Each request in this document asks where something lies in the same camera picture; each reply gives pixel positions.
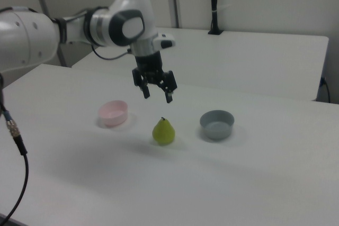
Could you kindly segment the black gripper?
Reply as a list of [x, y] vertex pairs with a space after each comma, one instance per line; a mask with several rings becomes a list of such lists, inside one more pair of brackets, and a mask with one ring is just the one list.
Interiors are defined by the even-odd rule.
[[133, 82], [142, 91], [144, 98], [150, 96], [148, 84], [157, 85], [165, 93], [166, 102], [173, 100], [173, 92], [177, 89], [177, 83], [173, 72], [163, 72], [160, 52], [149, 56], [135, 56], [137, 67], [132, 70]]

